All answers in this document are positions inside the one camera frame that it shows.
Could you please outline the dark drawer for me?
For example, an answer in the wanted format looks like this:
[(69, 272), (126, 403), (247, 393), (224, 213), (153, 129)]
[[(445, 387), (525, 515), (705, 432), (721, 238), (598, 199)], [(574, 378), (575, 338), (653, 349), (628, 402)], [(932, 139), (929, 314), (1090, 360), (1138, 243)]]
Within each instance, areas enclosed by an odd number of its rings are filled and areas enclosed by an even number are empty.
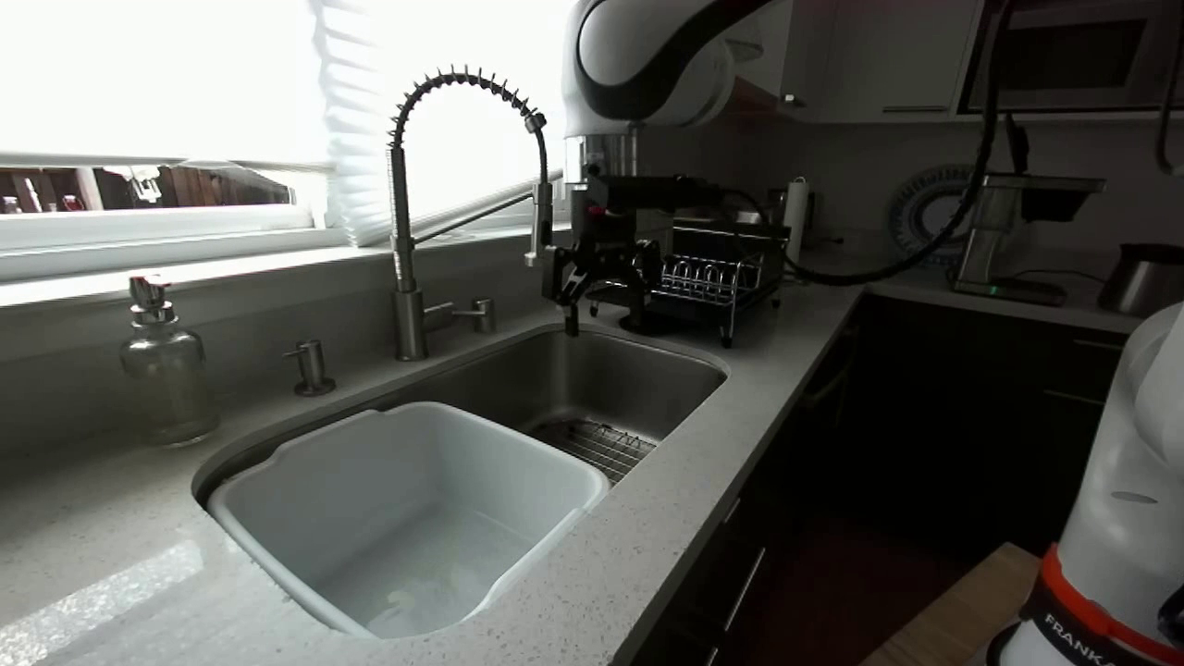
[[(733, 666), (746, 611), (764, 594), (778, 542), (776, 510), (757, 498), (736, 499), (630, 666)], [(760, 574), (723, 634), (723, 620), (758, 547), (767, 547)]]

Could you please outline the window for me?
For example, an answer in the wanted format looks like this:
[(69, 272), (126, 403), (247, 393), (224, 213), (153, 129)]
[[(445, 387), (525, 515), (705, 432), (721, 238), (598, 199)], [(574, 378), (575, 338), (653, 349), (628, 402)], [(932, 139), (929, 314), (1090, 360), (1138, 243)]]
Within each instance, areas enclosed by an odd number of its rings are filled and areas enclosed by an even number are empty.
[(330, 172), (317, 0), (0, 0), (0, 168), (278, 185), (191, 212), (4, 214), (0, 254), (322, 230)]

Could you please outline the spring neck steel tap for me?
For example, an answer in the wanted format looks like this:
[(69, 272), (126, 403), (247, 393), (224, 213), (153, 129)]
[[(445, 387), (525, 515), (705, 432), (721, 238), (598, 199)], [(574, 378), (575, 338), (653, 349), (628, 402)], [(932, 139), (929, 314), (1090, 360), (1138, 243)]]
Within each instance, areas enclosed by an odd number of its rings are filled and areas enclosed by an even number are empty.
[(485, 75), (482, 68), (471, 72), (469, 68), (450, 68), (450, 71), (437, 71), (419, 81), (411, 92), (403, 95), (403, 102), (397, 105), (398, 113), (390, 121), (388, 143), (388, 184), (390, 211), (393, 214), (393, 231), (390, 232), (390, 245), (393, 250), (395, 287), (392, 302), (395, 312), (395, 346), (399, 360), (424, 360), (427, 358), (426, 316), (424, 294), (414, 273), (414, 249), (417, 241), (412, 236), (412, 222), (408, 212), (408, 186), (406, 153), (403, 151), (403, 135), (412, 110), (429, 92), (452, 85), (474, 87), (494, 94), (498, 100), (511, 105), (525, 123), (525, 132), (536, 139), (538, 179), (533, 182), (530, 198), (534, 201), (534, 219), (530, 232), (530, 249), (527, 263), (533, 264), (542, 250), (551, 246), (554, 230), (554, 194), (551, 186), (549, 149), (546, 147), (543, 128), (545, 114), (530, 105), (520, 90), (511, 88), (508, 81), (498, 81), (495, 73)]

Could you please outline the steel kettle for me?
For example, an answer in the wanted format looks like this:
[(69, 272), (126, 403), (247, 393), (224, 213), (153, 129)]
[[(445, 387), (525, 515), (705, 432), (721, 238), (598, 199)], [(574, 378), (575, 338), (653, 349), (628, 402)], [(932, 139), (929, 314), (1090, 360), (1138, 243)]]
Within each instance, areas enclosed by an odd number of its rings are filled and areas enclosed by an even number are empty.
[(1184, 246), (1122, 243), (1098, 306), (1118, 315), (1150, 316), (1184, 301)]

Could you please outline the white paper towel roll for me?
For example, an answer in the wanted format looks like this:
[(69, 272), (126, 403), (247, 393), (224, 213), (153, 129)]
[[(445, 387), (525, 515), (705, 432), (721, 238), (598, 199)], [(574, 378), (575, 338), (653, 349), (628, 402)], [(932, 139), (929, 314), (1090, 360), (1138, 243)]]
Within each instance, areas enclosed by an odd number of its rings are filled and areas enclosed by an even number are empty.
[(800, 258), (807, 216), (810, 216), (811, 193), (810, 182), (805, 177), (796, 177), (786, 186), (785, 199), (783, 199), (783, 226), (789, 230), (785, 250), (790, 263), (798, 263)]

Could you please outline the white plastic tub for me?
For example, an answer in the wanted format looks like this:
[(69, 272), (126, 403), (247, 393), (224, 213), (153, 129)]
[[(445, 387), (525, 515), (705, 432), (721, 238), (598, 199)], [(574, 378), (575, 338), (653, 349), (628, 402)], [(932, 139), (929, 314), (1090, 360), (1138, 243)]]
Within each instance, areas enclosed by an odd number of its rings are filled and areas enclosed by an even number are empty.
[(207, 506), (322, 625), (403, 639), (484, 611), (610, 487), (567, 452), (420, 401), (287, 441)]

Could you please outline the built-in microwave door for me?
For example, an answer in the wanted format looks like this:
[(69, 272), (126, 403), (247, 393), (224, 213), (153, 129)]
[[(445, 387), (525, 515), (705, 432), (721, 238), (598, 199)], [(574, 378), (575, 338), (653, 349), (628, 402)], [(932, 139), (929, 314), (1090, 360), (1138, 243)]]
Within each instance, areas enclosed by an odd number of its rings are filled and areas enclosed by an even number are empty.
[(1166, 97), (1184, 0), (1012, 0), (998, 108), (1151, 111)]

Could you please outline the round patterned plate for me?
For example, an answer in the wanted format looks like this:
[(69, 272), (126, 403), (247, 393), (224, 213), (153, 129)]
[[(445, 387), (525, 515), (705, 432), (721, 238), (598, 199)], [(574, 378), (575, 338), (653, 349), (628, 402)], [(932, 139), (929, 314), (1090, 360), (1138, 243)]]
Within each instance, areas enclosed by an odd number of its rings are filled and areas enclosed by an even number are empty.
[(946, 228), (971, 177), (972, 164), (942, 164), (919, 169), (894, 191), (884, 231), (902, 257), (920, 252)]

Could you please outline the tap lever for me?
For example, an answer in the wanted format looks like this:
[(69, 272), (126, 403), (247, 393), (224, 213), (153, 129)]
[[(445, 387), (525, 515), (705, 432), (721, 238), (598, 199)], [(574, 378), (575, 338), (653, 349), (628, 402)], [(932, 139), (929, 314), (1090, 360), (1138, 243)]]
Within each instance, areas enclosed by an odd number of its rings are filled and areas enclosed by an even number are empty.
[(461, 307), (452, 301), (426, 307), (424, 310), (425, 329), (443, 329), (457, 321), (466, 320), (474, 332), (491, 334), (498, 329), (498, 313), (491, 297), (476, 297), (468, 307)]

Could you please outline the white wall cabinet door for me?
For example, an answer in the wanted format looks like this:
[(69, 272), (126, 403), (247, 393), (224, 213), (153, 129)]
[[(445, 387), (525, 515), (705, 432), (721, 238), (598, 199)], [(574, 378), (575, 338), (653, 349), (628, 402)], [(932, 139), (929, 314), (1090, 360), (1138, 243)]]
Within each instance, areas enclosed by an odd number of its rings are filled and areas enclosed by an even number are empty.
[(948, 122), (984, 0), (789, 0), (778, 109), (821, 124)]

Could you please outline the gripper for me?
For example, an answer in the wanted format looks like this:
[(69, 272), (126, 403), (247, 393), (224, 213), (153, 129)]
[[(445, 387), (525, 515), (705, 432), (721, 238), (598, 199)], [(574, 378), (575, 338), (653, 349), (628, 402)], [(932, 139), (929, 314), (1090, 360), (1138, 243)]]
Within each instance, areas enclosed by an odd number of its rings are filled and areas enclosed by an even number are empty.
[(564, 315), (566, 337), (578, 338), (579, 301), (588, 281), (626, 281), (630, 292), (625, 327), (646, 327), (646, 303), (662, 283), (664, 261), (656, 241), (637, 236), (637, 214), (659, 209), (657, 187), (600, 187), (584, 209), (574, 248), (546, 246), (542, 296)]

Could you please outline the glass soap dispenser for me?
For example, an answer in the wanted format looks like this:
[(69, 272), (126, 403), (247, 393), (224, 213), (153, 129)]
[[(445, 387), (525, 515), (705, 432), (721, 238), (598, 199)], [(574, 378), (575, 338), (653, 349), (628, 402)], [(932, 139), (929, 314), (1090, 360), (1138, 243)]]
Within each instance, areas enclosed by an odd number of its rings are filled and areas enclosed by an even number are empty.
[(131, 337), (120, 347), (131, 411), (152, 444), (180, 448), (215, 433), (220, 414), (202, 338), (180, 324), (159, 275), (131, 275)]

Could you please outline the white window blind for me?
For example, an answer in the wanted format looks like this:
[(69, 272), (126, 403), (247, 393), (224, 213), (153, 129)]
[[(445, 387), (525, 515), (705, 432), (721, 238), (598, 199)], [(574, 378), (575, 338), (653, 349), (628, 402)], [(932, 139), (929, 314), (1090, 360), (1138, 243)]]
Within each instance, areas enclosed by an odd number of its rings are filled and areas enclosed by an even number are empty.
[[(543, 115), (559, 177), (560, 46), (574, 0), (310, 0), (326, 102), (327, 219), (354, 246), (390, 239), (390, 141), (403, 101), (438, 73), (482, 75)], [(538, 140), (500, 92), (458, 81), (416, 103), (403, 132), (412, 231), (538, 184)]]

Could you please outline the steel coffee machine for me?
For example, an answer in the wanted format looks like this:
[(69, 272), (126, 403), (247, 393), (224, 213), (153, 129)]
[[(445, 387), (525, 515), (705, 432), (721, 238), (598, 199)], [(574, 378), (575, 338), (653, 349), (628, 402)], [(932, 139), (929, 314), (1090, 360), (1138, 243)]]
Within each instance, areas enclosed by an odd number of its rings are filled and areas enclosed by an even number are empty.
[(1106, 180), (989, 173), (971, 214), (961, 256), (950, 274), (951, 292), (978, 297), (1061, 307), (1063, 288), (1032, 278), (1002, 277), (995, 270), (1019, 222), (1072, 222)]

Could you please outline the metal sink grid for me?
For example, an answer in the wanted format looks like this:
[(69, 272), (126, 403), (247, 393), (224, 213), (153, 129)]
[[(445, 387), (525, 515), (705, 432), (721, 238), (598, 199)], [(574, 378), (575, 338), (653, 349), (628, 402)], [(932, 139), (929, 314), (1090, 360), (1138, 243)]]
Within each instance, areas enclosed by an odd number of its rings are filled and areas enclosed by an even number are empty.
[(657, 448), (650, 438), (592, 420), (553, 420), (530, 427), (527, 435), (592, 465), (613, 486)]

